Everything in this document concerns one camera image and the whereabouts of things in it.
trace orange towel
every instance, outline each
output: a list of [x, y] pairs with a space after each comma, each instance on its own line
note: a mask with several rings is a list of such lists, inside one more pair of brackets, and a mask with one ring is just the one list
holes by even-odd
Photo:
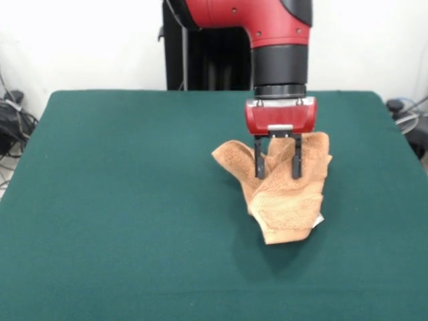
[[292, 178], [293, 138], [273, 138], [265, 160], [265, 179], [255, 177], [254, 151], [230, 140], [214, 159], [240, 183], [248, 213], [257, 220], [266, 244], [307, 238], [320, 214], [330, 141], [323, 132], [302, 135], [302, 177]]

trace green table surface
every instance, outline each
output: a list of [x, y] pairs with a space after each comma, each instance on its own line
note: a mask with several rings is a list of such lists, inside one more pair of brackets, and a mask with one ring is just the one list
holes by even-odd
[[56, 92], [0, 203], [0, 320], [428, 320], [428, 179], [380, 98], [314, 92], [325, 222], [264, 245], [211, 157], [248, 92]]

